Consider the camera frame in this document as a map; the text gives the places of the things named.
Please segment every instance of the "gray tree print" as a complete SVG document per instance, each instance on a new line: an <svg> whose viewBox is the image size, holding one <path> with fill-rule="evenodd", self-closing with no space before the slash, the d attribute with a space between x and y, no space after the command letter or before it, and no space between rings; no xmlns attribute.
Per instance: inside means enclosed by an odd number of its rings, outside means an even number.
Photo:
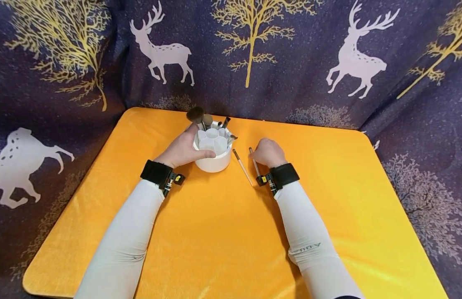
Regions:
<svg viewBox="0 0 462 299"><path fill-rule="evenodd" d="M297 108L290 113L286 121L301 125L313 125L319 127L356 129L351 123L347 107L335 109L333 107L312 105L307 109Z"/></svg>
<svg viewBox="0 0 462 299"><path fill-rule="evenodd" d="M158 104L141 102L140 107L155 108L162 110L188 111L196 106L191 103L189 95L163 97Z"/></svg>
<svg viewBox="0 0 462 299"><path fill-rule="evenodd" d="M40 249L42 246L46 236L48 236L48 233L55 225L58 217L60 217L61 212L68 204L68 201L70 201L71 196L73 196L73 193L80 185L85 173L86 171L82 170L78 173L68 174L65 179L65 186L63 190L51 203L51 207L49 208L48 212L46 212L45 216L43 216L43 218L40 220L40 224L38 225L38 235L32 242L30 242L30 244L27 246L27 249L22 252L20 255L20 262L11 267L11 281L23 278L24 271L27 269L33 257L38 252L38 249Z"/></svg>
<svg viewBox="0 0 462 299"><path fill-rule="evenodd" d="M448 255L462 265L462 248L455 240L455 234L462 235L462 201L435 173L419 170L408 153L396 154L382 165L427 255L437 261L439 255Z"/></svg>

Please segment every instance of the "yellow velvet cloth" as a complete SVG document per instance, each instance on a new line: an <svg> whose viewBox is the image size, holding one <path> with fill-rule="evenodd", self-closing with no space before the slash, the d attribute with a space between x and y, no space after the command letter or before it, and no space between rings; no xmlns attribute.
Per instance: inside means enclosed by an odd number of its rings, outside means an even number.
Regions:
<svg viewBox="0 0 462 299"><path fill-rule="evenodd" d="M27 269L27 292L73 297L107 227L156 157L189 122L133 108L121 117ZM335 248L368 299L447 296L367 137L351 130L232 119L251 177L249 147L275 139L294 164ZM305 299L269 187L250 186L235 157L209 174L195 164L156 218L136 299Z"/></svg>

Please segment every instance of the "patterned fabric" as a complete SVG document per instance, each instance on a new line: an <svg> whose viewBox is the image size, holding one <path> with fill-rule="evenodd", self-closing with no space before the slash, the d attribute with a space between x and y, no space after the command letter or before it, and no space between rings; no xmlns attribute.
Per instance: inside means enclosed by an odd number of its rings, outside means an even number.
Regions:
<svg viewBox="0 0 462 299"><path fill-rule="evenodd" d="M462 0L0 0L0 298L125 107L195 105L365 131L462 298Z"/></svg>

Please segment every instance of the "white animal print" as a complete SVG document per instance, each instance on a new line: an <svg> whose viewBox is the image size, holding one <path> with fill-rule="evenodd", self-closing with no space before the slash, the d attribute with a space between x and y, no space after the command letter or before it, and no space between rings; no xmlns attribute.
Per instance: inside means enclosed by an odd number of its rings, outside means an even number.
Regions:
<svg viewBox="0 0 462 299"><path fill-rule="evenodd" d="M46 147L38 139L32 136L29 129L20 128L11 132L7 138L7 145L0 152L0 189L3 190L0 204L9 208L16 208L26 204L27 198L14 201L10 198L15 188L24 189L29 195L40 200L39 195L30 182L30 174L34 173L42 165L45 158L54 158L60 163L60 171L63 171L63 160L58 152L75 157L71 152L61 147Z"/></svg>
<svg viewBox="0 0 462 299"><path fill-rule="evenodd" d="M379 149L379 145L380 145L380 140L378 140L377 142L375 142L375 144L374 144L374 151L376 151L376 150Z"/></svg>
<svg viewBox="0 0 462 299"><path fill-rule="evenodd" d="M153 5L154 19L151 17L151 13L148 12L148 23L143 20L143 27L141 29L136 29L136 27L134 27L134 21L131 20L131 32L136 37L139 49L146 55L146 57L151 59L151 63L148 67L153 77L160 80L159 76L156 75L153 70L157 66L159 72L161 72L163 84L166 84L166 78L164 77L164 65L179 64L183 69L183 79L181 80L181 83L184 83L186 75L189 72L191 75L191 86L194 86L193 71L188 66L188 55L191 55L189 48L176 43L159 46L154 45L149 40L148 34L151 33L152 26L161 22L165 16L161 15L160 1L158 1L158 7L159 10L156 10L156 7Z"/></svg>
<svg viewBox="0 0 462 299"><path fill-rule="evenodd" d="M361 10L362 4L357 5L359 0L356 0L354 6L350 10L349 14L349 23L350 27L348 28L348 35L344 40L344 45L340 48L339 51L339 65L331 68L329 70L329 75L327 76L326 80L329 85L332 84L332 75L334 72L339 72L339 76L334 81L334 85L332 85L331 90L328 93L334 92L335 85L339 83L345 75L351 75L356 78L360 78L362 82L360 83L359 88L356 91L349 94L349 97L353 97L357 92L361 89L365 88L365 92L359 98L365 98L369 89L372 87L372 77L377 75L380 71L384 71L387 68L387 64L383 62L381 59L377 57L369 57L366 54L363 54L357 50L357 41L360 37L363 37L370 30L379 29L385 30L394 25L392 23L394 19L397 17L400 9L395 12L393 16L391 16L391 12L388 12L385 15L385 19L379 23L381 19L381 15L376 19L376 21L370 24L370 21L367 22L363 27L357 28L357 23L360 19L357 19L354 22L354 15L356 12Z"/></svg>

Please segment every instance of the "black wrist strap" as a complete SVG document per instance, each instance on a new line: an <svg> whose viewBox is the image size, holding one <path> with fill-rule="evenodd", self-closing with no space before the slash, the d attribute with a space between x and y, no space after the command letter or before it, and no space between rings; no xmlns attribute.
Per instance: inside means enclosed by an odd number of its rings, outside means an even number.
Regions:
<svg viewBox="0 0 462 299"><path fill-rule="evenodd" d="M158 185L164 197L168 195L172 182L182 185L186 179L182 174L175 174L171 167L151 160L146 162L140 177Z"/></svg>
<svg viewBox="0 0 462 299"><path fill-rule="evenodd" d="M291 163L283 164L278 167L272 167L269 173L265 176L258 176L256 178L259 186L266 185L269 182L272 194L276 194L282 187L300 180L299 174Z"/></svg>

